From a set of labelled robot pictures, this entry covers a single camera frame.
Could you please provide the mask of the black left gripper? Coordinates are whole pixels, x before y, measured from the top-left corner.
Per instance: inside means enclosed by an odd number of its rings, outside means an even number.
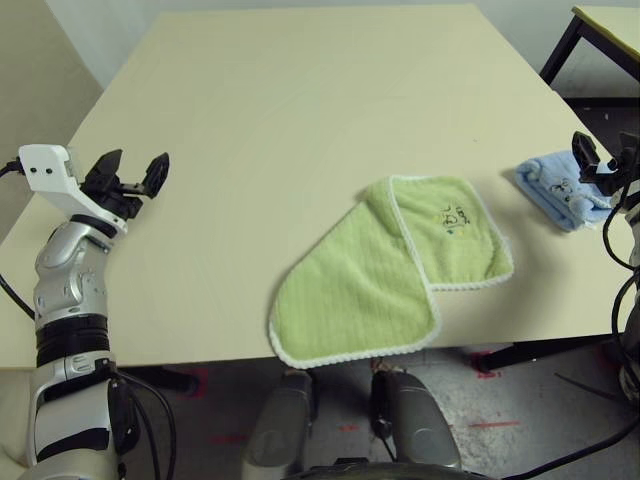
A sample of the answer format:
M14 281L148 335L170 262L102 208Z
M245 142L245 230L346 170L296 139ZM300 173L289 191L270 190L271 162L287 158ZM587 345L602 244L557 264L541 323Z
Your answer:
M159 194L169 173L170 157L167 152L158 155L146 169L142 183L125 184L117 176L122 153L116 149L103 154L81 184L81 191L111 214L130 220L142 208L142 197Z

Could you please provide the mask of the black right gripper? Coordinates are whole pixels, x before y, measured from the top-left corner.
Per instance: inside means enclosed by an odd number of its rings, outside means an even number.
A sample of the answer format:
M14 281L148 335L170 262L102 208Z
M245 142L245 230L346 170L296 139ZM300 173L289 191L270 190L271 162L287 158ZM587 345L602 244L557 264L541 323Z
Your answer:
M594 184L602 195L608 197L639 179L639 135L622 131L619 140L620 154L606 163L609 172L605 173L598 172L600 159L590 136L576 131L571 142L573 156L580 169L580 182Z

